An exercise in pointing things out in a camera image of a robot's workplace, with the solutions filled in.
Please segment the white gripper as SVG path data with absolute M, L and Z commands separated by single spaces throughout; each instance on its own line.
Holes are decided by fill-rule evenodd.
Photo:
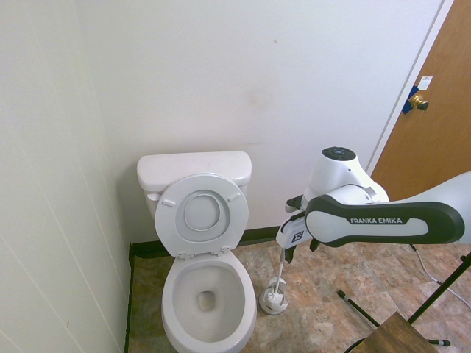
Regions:
M 305 223 L 305 215 L 294 215 L 286 220 L 279 228 L 276 241 L 284 250 L 284 259 L 288 264 L 294 259 L 294 250 L 297 245 L 308 240 L 308 230 Z M 312 239 L 309 249 L 315 252 L 320 242 Z

